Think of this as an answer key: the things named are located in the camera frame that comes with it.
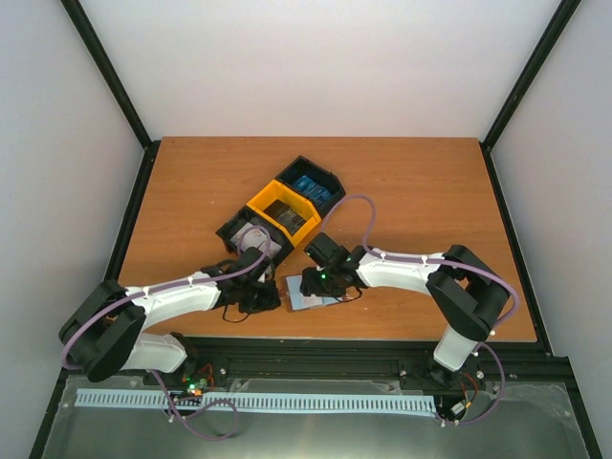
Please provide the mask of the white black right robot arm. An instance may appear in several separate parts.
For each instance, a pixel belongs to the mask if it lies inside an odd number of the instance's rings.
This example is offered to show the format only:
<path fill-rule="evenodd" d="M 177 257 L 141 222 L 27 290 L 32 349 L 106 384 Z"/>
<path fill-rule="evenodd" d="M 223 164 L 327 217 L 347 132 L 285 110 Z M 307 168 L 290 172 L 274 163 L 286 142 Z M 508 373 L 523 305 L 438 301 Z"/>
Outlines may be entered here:
<path fill-rule="evenodd" d="M 361 294 L 372 288 L 430 296 L 448 323 L 433 360 L 451 372 L 463 367 L 519 302 L 508 282 L 461 245 L 420 255 L 367 245 L 349 251 L 322 232 L 304 252 L 316 264 L 302 272 L 300 292 L 305 296 L 339 299 L 350 289 Z"/>

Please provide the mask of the black frame post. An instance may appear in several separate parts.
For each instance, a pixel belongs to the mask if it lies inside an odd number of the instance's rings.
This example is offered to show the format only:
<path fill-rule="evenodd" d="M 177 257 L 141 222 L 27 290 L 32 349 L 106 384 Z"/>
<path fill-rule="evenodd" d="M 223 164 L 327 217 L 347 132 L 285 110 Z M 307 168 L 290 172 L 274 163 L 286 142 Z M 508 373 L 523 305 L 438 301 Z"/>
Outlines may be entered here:
<path fill-rule="evenodd" d="M 512 90 L 497 113 L 492 126 L 480 142 L 484 154 L 490 155 L 492 153 L 493 148 L 519 107 L 521 100 L 527 95 L 580 4 L 580 0 L 562 0 L 558 3 L 557 8 L 516 79 Z"/>
<path fill-rule="evenodd" d="M 78 0 L 60 0 L 60 3 L 97 66 L 100 75 L 104 79 L 139 145 L 143 150 L 147 149 L 153 141 L 129 97 L 111 58 L 99 39 L 87 12 Z"/>

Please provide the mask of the black frame post left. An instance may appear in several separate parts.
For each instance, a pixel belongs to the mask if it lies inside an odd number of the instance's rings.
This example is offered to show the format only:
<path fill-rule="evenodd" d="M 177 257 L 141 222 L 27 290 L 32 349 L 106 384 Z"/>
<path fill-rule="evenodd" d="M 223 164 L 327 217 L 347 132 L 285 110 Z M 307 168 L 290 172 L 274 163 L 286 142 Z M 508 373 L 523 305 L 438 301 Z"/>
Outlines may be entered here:
<path fill-rule="evenodd" d="M 104 79 L 139 145 L 143 150 L 147 149 L 153 141 L 129 97 L 111 58 L 99 39 L 87 12 L 78 0 L 60 0 L 60 3 L 97 66 L 100 75 Z"/>

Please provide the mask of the black bin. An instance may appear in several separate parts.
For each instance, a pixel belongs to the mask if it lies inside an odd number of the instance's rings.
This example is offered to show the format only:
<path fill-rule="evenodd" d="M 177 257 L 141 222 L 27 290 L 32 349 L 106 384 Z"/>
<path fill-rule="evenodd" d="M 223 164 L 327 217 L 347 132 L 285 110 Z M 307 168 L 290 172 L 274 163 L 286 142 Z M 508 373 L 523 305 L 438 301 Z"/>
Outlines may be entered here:
<path fill-rule="evenodd" d="M 244 206 L 217 231 L 229 253 L 238 254 L 255 247 L 260 251 L 269 246 L 268 256 L 279 266 L 294 250 L 288 236 L 255 210 Z"/>
<path fill-rule="evenodd" d="M 309 200 L 321 218 L 346 195 L 344 186 L 335 174 L 303 156 L 295 158 L 275 178 Z"/>

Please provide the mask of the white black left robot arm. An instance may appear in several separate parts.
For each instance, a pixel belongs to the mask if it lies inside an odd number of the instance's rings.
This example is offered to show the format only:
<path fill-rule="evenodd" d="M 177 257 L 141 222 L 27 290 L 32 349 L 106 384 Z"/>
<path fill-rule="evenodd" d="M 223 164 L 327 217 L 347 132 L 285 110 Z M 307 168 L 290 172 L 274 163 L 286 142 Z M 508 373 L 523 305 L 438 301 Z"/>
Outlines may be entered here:
<path fill-rule="evenodd" d="M 122 287 L 115 280 L 97 285 L 61 327 L 61 359 L 92 383 L 120 371 L 156 370 L 175 383 L 192 383 L 199 362 L 178 332 L 149 333 L 174 317 L 238 306 L 250 316 L 280 305 L 271 258 L 248 248 L 237 259 L 220 262 L 162 284 Z"/>

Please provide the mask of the black bin right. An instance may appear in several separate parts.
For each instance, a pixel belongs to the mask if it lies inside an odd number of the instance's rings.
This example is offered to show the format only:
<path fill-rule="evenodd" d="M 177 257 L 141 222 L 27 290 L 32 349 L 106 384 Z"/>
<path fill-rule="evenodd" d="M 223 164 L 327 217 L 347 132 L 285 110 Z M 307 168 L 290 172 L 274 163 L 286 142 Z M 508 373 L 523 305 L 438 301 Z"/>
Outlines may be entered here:
<path fill-rule="evenodd" d="M 295 158 L 275 178 L 309 200 L 321 218 L 346 195 L 344 186 L 335 174 L 303 156 Z"/>

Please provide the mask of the dark credit card stack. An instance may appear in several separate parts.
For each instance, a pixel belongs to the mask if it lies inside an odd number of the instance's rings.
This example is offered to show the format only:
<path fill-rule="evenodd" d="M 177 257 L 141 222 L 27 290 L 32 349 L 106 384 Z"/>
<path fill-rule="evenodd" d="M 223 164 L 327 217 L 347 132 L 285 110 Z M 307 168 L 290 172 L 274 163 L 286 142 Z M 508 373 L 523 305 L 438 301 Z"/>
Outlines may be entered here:
<path fill-rule="evenodd" d="M 299 213 L 280 200 L 274 200 L 264 209 L 264 212 L 291 235 L 296 234 L 306 223 L 306 220 Z"/>

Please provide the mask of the yellow bin middle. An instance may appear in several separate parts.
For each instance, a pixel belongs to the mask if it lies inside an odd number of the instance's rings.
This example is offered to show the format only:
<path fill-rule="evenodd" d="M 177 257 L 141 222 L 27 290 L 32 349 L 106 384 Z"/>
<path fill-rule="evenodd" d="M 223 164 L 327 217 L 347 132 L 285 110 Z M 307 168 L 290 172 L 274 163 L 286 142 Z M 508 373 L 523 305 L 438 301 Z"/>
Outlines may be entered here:
<path fill-rule="evenodd" d="M 321 222 L 315 205 L 277 180 L 270 181 L 247 202 L 247 207 L 299 246 Z"/>

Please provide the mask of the silver credit card stack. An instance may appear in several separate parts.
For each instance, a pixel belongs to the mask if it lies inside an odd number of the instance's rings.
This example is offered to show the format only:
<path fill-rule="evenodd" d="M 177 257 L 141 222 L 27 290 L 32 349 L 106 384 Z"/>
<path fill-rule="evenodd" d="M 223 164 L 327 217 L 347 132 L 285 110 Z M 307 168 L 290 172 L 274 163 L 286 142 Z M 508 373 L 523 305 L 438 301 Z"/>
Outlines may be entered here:
<path fill-rule="evenodd" d="M 268 235 L 260 228 L 247 223 L 230 239 L 237 252 L 243 252 L 251 247 L 263 250 L 269 242 Z"/>

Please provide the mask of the blue credit card stack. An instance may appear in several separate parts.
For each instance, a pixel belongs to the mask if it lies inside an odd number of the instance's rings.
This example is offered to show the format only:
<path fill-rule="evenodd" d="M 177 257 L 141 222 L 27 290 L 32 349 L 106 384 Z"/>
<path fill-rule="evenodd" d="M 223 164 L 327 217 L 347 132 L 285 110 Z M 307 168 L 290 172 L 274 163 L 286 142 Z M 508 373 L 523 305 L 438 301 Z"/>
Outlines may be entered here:
<path fill-rule="evenodd" d="M 316 206 L 323 206 L 331 198 L 332 193 L 321 184 L 317 183 L 307 175 L 302 175 L 294 183 L 293 187 L 304 197 L 311 200 Z"/>

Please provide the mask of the black frame post right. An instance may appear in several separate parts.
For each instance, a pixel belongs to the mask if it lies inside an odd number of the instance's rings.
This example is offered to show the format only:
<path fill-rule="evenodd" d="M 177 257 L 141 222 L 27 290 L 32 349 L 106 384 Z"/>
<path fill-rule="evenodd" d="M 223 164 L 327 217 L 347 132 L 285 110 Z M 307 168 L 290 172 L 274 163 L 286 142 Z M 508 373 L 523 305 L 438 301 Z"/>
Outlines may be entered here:
<path fill-rule="evenodd" d="M 493 148 L 519 107 L 521 100 L 527 95 L 580 4 L 580 0 L 562 0 L 558 3 L 557 8 L 516 79 L 512 90 L 497 113 L 492 126 L 480 142 L 484 154 L 490 155 L 492 153 Z"/>

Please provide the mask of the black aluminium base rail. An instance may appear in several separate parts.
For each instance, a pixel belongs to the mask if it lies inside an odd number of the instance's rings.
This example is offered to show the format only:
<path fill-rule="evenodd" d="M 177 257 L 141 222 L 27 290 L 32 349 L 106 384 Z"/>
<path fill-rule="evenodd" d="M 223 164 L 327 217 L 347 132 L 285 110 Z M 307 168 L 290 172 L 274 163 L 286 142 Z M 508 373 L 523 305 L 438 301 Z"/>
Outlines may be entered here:
<path fill-rule="evenodd" d="M 215 384 L 250 379 L 348 380 L 397 383 L 402 390 L 457 394 L 463 387 L 563 383 L 577 388 L 566 358 L 540 343 L 492 342 L 457 375 L 437 369 L 431 341 L 190 338 L 198 365 L 212 367 Z"/>

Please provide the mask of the metal sheet front plate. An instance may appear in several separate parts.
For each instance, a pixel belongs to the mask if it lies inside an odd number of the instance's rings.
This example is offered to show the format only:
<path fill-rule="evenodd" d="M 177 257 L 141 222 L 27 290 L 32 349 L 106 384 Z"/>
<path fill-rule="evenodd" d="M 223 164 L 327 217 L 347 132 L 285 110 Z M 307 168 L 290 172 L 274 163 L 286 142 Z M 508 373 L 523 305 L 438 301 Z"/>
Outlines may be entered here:
<path fill-rule="evenodd" d="M 166 409 L 76 407 L 77 390 L 161 390 L 139 377 L 70 377 L 43 458 L 596 458 L 562 383 L 480 390 L 460 423 L 392 414 L 264 414 L 208 409 L 181 421 Z M 225 393 L 422 395 L 396 383 L 250 379 Z"/>

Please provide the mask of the black bin left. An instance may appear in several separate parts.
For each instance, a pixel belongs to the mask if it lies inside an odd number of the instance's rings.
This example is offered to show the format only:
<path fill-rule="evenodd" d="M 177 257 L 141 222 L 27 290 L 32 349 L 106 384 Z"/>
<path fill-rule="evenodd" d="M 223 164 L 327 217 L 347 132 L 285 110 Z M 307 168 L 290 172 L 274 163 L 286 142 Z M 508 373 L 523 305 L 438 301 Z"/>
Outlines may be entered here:
<path fill-rule="evenodd" d="M 279 266 L 294 250 L 288 236 L 255 210 L 244 206 L 217 231 L 229 253 L 238 254 L 255 247 L 260 251 L 269 246 L 268 256 Z"/>

